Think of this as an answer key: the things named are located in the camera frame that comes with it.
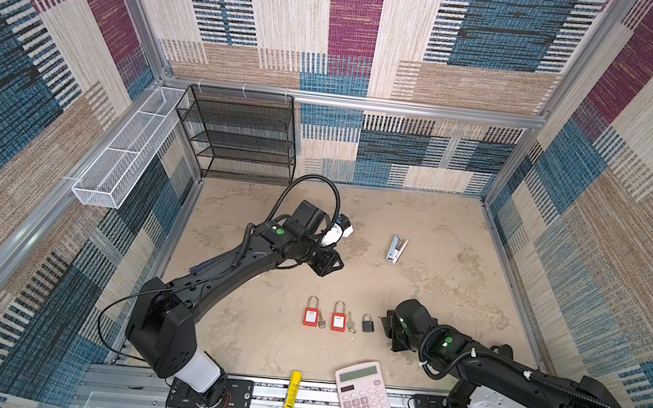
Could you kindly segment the small black padlock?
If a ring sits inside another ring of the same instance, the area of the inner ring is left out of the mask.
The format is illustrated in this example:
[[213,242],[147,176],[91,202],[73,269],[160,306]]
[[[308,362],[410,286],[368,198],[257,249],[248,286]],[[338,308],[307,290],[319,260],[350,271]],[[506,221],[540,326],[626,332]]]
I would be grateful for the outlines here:
[[364,314],[361,321],[362,331],[366,334],[375,331],[375,322],[370,314]]

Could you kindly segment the red padlock with label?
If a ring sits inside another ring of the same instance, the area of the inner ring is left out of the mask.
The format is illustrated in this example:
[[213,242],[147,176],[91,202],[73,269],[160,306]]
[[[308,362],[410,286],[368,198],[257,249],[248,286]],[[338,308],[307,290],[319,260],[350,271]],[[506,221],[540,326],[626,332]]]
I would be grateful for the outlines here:
[[316,327],[318,326],[318,320],[320,319],[320,309],[319,308],[319,298],[317,295],[312,295],[307,300],[307,304],[304,308],[304,317],[302,324],[306,327]]

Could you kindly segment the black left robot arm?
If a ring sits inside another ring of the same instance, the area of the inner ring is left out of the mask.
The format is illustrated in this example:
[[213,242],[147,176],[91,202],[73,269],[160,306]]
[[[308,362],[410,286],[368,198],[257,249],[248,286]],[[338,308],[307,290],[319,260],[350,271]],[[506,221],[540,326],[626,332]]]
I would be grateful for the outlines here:
[[239,246],[190,269],[168,283],[147,281],[136,298],[126,338],[161,379],[176,376],[195,392],[214,394],[223,369],[199,348],[196,324],[227,295],[287,261],[307,265],[318,276],[341,270],[340,239],[353,233],[340,214],[334,222],[302,201],[294,214],[249,224]]

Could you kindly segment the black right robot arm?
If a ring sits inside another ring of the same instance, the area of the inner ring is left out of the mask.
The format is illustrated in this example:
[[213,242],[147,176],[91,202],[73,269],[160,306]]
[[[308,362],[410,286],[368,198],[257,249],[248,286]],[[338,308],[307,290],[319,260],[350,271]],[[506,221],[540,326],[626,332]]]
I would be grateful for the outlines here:
[[486,347],[439,323],[415,299],[388,310],[381,324],[392,350],[415,353],[430,379],[456,378],[447,408],[623,408],[598,380],[568,380],[524,366],[509,346]]

